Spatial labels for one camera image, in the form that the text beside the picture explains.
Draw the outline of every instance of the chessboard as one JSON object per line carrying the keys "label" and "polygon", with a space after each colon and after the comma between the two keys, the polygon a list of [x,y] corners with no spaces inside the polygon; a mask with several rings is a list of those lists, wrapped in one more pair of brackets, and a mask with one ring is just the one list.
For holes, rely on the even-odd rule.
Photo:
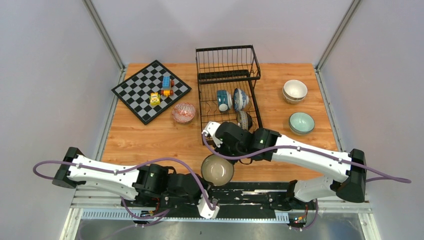
{"label": "chessboard", "polygon": [[[161,95],[160,104],[152,106],[150,105],[150,94],[161,94],[164,76],[169,76],[174,81],[173,95]],[[190,92],[191,89],[158,60],[155,60],[114,87],[112,92],[146,125]]]}

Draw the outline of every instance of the wooden tabletop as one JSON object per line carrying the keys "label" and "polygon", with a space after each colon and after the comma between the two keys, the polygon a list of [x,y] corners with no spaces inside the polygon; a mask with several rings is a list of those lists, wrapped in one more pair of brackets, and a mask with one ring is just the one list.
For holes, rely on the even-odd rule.
{"label": "wooden tabletop", "polygon": [[[128,66],[125,79],[145,63]],[[178,103],[191,103],[196,107],[196,117],[187,125],[176,123],[171,115],[172,106],[147,125],[144,125],[120,100],[117,103],[102,161],[119,165],[136,165],[149,160],[173,157],[186,162],[200,174],[202,161],[210,155],[202,145],[199,114],[199,94],[196,64],[164,64],[187,83],[192,90]],[[263,127],[287,135],[294,140],[328,150],[337,150],[336,142],[324,106],[323,98],[312,64],[260,65],[261,79],[254,89]],[[282,88],[286,81],[297,79],[306,84],[308,94],[304,102],[291,105],[283,100]],[[315,120],[315,129],[308,135],[294,135],[289,128],[289,116],[305,112]],[[174,166],[178,173],[188,173],[180,164],[172,161],[160,163]],[[256,161],[251,165],[235,165],[233,181],[291,181],[308,180],[320,176],[313,170],[284,162]]]}

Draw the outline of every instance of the chessboard border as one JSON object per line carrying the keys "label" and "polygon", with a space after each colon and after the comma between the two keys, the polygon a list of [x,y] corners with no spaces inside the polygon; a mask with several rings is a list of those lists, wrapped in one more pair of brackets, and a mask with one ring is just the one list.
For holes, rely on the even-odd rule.
{"label": "chessboard border", "polygon": [[187,85],[187,83],[185,83],[183,80],[181,80],[181,78],[179,78],[176,74],[174,74],[172,71],[170,71],[167,67],[165,67],[162,63],[160,63],[158,60],[154,60],[152,61],[149,65],[143,67],[140,71],[134,73],[133,75],[131,75],[130,77],[128,77],[126,80],[124,80],[123,82],[121,82],[120,84],[118,84],[117,86],[115,86],[114,88],[112,88],[112,92],[123,102],[123,104],[125,104],[125,106],[131,110],[131,112],[144,124],[147,125],[149,124],[151,121],[155,120],[160,114],[162,114],[162,112],[164,112],[165,110],[167,110],[170,106],[172,106],[173,104],[167,104],[164,108],[162,108],[160,111],[158,111],[154,117],[149,118],[148,121],[144,121],[144,119],[139,115],[138,112],[134,111],[134,109],[127,104],[127,101],[125,101],[120,95],[119,93],[116,91],[117,88],[119,88],[122,84],[124,84],[126,81],[132,79],[134,76],[136,76],[137,74],[141,73],[141,71],[143,71],[144,69],[147,69],[148,67],[150,67],[153,64],[159,64],[163,69],[165,69],[169,74],[171,74],[172,76],[174,76],[176,79],[178,79],[178,81],[180,81],[184,86],[187,87],[187,91],[183,92],[180,96],[178,96],[177,98],[175,98],[174,100],[172,100],[174,103],[178,100],[180,100],[180,98],[182,98],[183,96],[185,96],[186,94],[188,94],[192,88]]}

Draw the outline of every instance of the dish rack tray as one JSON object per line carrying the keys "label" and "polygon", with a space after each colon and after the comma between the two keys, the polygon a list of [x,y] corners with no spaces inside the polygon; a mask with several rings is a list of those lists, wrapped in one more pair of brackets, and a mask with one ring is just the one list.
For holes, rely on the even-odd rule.
{"label": "dish rack tray", "polygon": [[[249,103],[243,109],[252,118],[249,132],[263,127],[255,96],[256,80],[261,78],[261,70],[252,45],[198,48],[196,67],[202,130],[209,122],[237,124],[234,108],[220,113],[217,102],[218,90],[227,90],[232,96],[236,88],[242,89],[249,97]],[[213,145],[211,137],[207,143]]]}

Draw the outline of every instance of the toy car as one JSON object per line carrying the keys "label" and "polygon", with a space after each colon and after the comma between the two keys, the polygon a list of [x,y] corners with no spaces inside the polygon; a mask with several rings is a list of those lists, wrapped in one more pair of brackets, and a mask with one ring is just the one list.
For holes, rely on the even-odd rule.
{"label": "toy car", "polygon": [[150,93],[150,105],[156,106],[161,104],[161,95],[157,92]]}
{"label": "toy car", "polygon": [[174,80],[171,80],[169,76],[164,76],[162,80],[162,90],[160,91],[161,95],[165,97],[174,95],[172,87],[174,86]]}

